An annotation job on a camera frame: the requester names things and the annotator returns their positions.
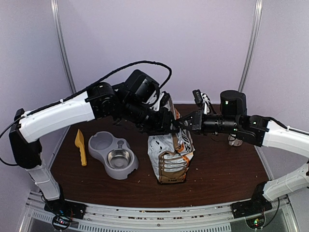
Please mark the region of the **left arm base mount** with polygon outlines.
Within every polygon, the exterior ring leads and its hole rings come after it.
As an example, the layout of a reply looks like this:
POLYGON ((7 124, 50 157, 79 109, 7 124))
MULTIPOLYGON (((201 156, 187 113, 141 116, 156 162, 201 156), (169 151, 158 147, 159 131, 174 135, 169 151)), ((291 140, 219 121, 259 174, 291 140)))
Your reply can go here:
POLYGON ((44 210, 51 212, 56 216, 61 216, 68 219, 83 219, 86 211, 86 205, 63 199, 53 201, 45 200, 44 210))

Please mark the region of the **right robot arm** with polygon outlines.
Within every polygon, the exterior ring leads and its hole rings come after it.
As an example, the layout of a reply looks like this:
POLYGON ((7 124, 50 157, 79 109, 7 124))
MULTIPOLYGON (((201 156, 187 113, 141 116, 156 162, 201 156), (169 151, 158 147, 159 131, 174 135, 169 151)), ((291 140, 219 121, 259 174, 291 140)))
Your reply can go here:
MULTIPOLYGON (((226 133, 255 146, 279 148, 303 157, 309 156, 309 134, 286 126, 272 117, 247 115, 246 95, 236 90, 220 94, 220 114, 206 114, 200 109, 177 119, 179 127, 198 134, 226 133)), ((280 178, 257 186, 248 210, 258 213, 266 201, 295 192, 309 185, 309 164, 280 178)))

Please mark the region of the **yellow plastic scoop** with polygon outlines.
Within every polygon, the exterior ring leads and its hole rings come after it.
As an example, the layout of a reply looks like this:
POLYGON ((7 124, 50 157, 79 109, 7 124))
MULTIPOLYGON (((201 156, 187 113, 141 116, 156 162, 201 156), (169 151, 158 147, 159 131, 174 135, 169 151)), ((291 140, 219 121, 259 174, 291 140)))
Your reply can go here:
POLYGON ((79 148, 80 157, 81 157, 81 165, 85 167, 87 165, 87 160, 86 160, 86 152, 85 152, 85 145, 84 145, 84 136, 80 129, 77 130, 74 143, 75 143, 75 146, 79 148))

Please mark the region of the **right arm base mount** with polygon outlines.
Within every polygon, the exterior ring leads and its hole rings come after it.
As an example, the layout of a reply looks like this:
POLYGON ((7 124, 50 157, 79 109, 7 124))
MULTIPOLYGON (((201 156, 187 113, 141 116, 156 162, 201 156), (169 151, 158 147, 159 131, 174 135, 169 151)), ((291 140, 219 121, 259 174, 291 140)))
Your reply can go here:
POLYGON ((242 218, 271 210, 272 204, 267 200, 251 199, 233 203, 231 204, 231 209, 234 218, 242 218))

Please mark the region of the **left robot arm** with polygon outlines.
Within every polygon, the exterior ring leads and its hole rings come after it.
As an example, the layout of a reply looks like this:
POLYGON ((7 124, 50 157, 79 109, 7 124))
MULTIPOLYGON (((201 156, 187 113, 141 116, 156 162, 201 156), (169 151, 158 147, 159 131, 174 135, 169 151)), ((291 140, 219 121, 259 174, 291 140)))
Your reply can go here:
POLYGON ((153 78, 134 70, 118 85, 99 81, 74 96, 41 109, 31 112, 19 109, 9 132, 15 162, 27 170, 45 199, 50 201, 50 206, 64 215, 70 209, 69 203, 43 164, 39 139, 61 128, 108 116, 126 119, 149 135, 178 132, 173 113, 163 106, 154 110, 149 103, 149 99, 159 93, 159 84, 153 78))

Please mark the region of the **dog food bag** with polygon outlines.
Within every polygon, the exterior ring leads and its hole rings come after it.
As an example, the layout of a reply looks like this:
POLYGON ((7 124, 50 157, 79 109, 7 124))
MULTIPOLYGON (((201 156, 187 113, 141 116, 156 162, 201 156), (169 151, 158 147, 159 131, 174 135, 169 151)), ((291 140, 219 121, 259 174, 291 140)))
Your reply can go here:
POLYGON ((191 134, 185 129, 148 137, 148 156, 160 184, 184 182, 194 151, 191 134))

